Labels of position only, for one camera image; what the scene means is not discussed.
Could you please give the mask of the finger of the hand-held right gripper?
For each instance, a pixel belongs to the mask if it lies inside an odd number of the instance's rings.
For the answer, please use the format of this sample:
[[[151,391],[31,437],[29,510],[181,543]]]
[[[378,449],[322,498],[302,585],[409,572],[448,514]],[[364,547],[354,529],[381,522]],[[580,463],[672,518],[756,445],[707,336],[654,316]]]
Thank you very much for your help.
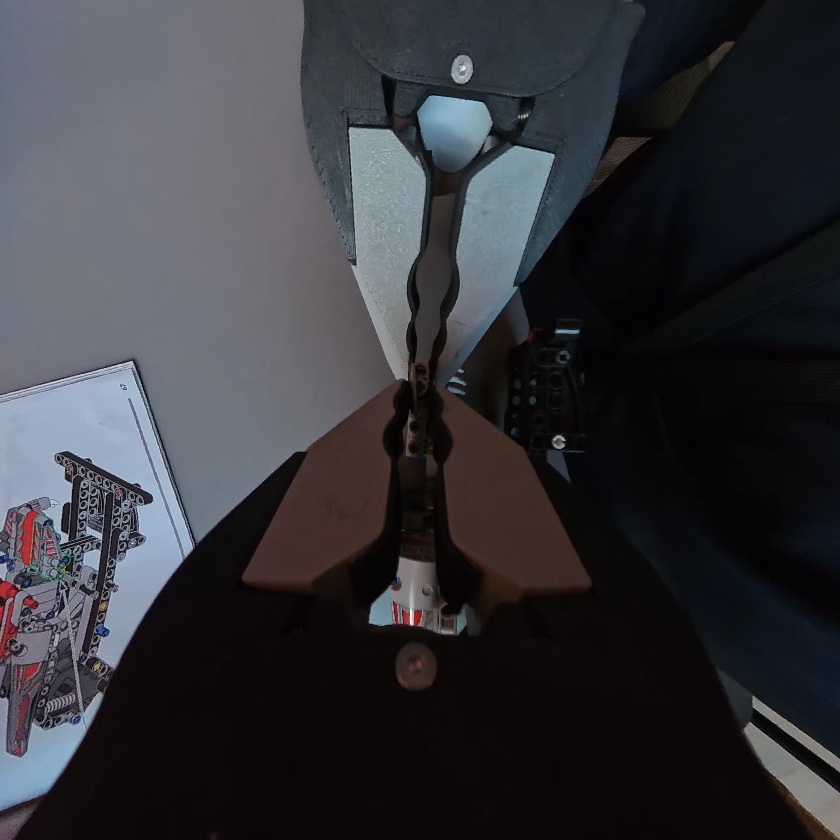
[[[511,299],[555,154],[504,143],[482,155],[455,195],[434,274],[436,380],[448,383]]]
[[[417,127],[349,128],[356,279],[396,379],[406,378],[410,282],[427,238],[429,168]]]

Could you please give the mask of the partly built lego truck model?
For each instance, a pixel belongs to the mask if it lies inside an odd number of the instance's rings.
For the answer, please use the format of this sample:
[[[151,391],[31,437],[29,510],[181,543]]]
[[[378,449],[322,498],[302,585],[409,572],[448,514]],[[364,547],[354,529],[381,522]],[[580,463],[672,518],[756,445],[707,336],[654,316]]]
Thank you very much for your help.
[[[528,455],[542,461],[552,454],[585,451],[579,404],[584,377],[574,370],[581,330],[581,320],[559,318],[551,330],[530,331],[527,339],[508,355],[502,429]],[[449,636],[477,629],[468,608],[453,612],[441,594],[433,510],[433,481],[428,479],[426,510],[420,526],[403,530],[395,578],[371,606],[370,625],[421,627]]]

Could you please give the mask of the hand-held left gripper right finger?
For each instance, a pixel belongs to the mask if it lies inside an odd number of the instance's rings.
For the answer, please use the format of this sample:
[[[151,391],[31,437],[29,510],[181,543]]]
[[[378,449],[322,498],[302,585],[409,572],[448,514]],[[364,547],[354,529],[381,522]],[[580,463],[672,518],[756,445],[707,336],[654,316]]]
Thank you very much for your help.
[[[592,588],[524,450],[445,389],[428,397],[437,462],[437,577],[447,604],[503,604]]]

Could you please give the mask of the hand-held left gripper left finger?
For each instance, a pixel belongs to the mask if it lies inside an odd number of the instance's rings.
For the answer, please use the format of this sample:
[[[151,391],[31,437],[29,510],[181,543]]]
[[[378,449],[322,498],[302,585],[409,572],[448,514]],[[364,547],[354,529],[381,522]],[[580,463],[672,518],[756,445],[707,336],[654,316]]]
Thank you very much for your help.
[[[396,576],[412,389],[395,381],[312,444],[243,583],[367,609]]]

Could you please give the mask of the open lego instruction booklet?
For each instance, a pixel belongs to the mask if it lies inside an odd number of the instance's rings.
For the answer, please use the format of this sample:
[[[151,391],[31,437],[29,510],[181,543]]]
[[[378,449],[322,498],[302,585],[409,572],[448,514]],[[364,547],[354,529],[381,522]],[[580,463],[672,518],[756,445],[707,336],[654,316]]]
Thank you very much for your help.
[[[2,811],[46,793],[194,546],[133,362],[2,395]]]

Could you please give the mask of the person's dark jacket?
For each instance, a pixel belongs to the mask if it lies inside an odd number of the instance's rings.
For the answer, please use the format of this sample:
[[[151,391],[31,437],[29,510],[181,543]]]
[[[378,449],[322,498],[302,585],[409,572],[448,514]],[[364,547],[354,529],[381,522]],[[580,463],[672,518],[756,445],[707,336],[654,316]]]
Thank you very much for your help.
[[[716,665],[838,749],[838,2],[641,2],[643,137],[524,283],[583,321],[573,484]]]

